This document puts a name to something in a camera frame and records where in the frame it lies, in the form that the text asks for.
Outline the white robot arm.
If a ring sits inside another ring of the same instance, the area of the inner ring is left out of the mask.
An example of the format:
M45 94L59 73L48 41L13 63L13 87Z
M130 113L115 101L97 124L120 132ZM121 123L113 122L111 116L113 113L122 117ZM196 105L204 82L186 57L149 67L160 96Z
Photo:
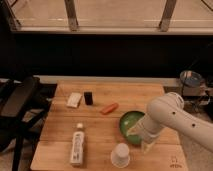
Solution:
M146 114L127 130L127 135L138 135L149 146L164 127L190 137L213 152L213 124L186 112L183 98L174 92L152 99L147 104Z

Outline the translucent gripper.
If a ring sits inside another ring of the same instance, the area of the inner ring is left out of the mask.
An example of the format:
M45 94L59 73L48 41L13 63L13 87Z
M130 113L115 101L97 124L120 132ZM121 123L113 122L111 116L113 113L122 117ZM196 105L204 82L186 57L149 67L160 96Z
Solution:
M126 132L126 138L131 141L132 138L138 137L141 143L141 150L143 154L150 151L153 142L157 138L157 130L153 124L137 123L130 127Z

